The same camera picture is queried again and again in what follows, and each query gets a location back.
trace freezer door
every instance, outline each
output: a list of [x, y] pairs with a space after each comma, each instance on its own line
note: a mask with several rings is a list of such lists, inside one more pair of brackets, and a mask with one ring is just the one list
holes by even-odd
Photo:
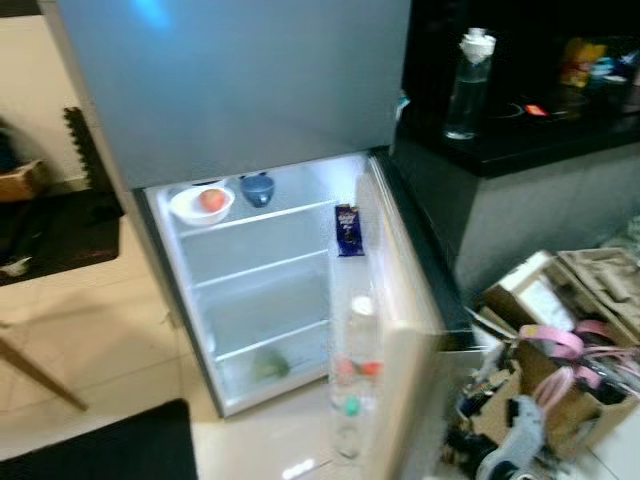
[[425, 217], [388, 158], [371, 160], [357, 202], [383, 361], [362, 478], [423, 478], [439, 457], [454, 379], [468, 371], [457, 353], [472, 347], [470, 326]]
[[56, 3], [131, 189], [392, 143], [410, 0]]

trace clutter pile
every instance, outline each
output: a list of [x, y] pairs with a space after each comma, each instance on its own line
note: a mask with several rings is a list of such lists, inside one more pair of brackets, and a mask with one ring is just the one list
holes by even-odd
[[471, 479], [557, 478], [640, 402], [640, 265], [538, 252], [474, 313], [499, 340], [456, 405], [444, 458]]

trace white cap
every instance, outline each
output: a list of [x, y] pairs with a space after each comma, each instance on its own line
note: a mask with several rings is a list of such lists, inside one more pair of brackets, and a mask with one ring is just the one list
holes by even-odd
[[495, 37], [485, 35], [484, 32], [484, 28], [470, 28], [469, 33], [465, 33], [462, 37], [460, 48], [471, 63], [480, 63], [493, 55], [493, 50], [496, 48]]
[[358, 295], [351, 300], [351, 311], [362, 317], [371, 317], [375, 313], [373, 301], [366, 295]]

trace blue cup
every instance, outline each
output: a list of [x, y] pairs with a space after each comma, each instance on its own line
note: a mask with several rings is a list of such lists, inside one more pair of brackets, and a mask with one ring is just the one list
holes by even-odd
[[267, 206], [273, 197], [275, 183], [266, 173], [252, 177], [241, 177], [240, 190], [244, 198], [256, 208]]

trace wooden chair leg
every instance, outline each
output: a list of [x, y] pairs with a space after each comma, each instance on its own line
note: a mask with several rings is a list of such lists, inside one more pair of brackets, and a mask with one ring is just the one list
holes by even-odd
[[45, 373], [38, 365], [27, 359], [3, 338], [0, 338], [0, 358], [4, 358], [22, 373], [31, 377], [56, 395], [59, 395], [77, 409], [82, 411], [87, 410], [88, 407], [86, 403], [71, 393], [63, 384]]

